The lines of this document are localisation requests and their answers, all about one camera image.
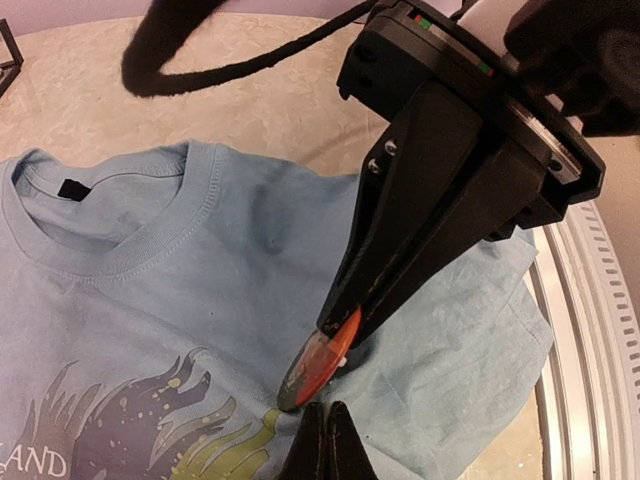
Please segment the green print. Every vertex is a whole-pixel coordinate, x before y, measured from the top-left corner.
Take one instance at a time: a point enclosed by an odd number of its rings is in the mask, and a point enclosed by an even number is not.
[[[217,451],[241,438],[250,425],[209,443],[201,438],[185,452],[169,480],[251,480],[269,460],[264,447],[275,437],[275,425],[281,413],[277,409],[269,410],[262,419],[262,428],[255,435],[227,448],[213,461]]]

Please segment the black metal frame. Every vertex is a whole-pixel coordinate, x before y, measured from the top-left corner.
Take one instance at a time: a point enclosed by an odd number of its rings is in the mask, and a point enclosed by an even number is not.
[[[2,97],[2,95],[4,95],[8,90],[9,85],[13,83],[20,73],[22,64],[24,63],[24,58],[22,58],[22,54],[18,49],[18,44],[16,43],[16,40],[11,33],[11,29],[9,28],[9,24],[4,18],[0,19],[0,35],[2,35],[2,39],[11,54],[11,60],[0,63],[0,97]]]
[[[316,324],[329,338],[360,308],[356,347],[478,241],[560,221],[600,192],[604,163],[566,119],[420,0],[376,5],[338,87],[391,124],[365,158],[351,239]],[[557,178],[552,147],[523,111],[570,152],[573,181]]]

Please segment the screw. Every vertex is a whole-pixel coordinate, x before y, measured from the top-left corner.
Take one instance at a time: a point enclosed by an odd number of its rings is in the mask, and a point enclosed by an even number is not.
[[[384,144],[384,151],[393,157],[398,151],[398,147],[393,140],[387,140]]]
[[[369,163],[367,163],[367,168],[374,175],[380,175],[382,173],[382,169],[376,163],[375,158],[372,158],[371,160],[369,160]]]
[[[562,170],[562,164],[557,160],[551,160],[549,168],[554,172],[559,172],[560,170]]]

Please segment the silver metal frame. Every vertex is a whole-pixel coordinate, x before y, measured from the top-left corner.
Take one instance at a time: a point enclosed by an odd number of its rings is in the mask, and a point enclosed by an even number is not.
[[[640,479],[640,333],[592,202],[535,231],[527,285],[554,331],[536,386],[545,479]]]

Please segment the t-shirt print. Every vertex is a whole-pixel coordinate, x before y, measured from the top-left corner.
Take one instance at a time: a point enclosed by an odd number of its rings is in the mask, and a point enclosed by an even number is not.
[[[267,411],[253,434],[252,422],[235,431],[225,428],[236,410],[232,397],[181,424],[168,419],[205,399],[208,371],[195,386],[180,388],[193,380],[194,359],[202,350],[177,358],[158,376],[124,381],[103,395],[99,383],[80,392],[62,390],[77,362],[65,365],[44,398],[31,402],[22,435],[0,459],[0,479],[260,478],[279,410]]]

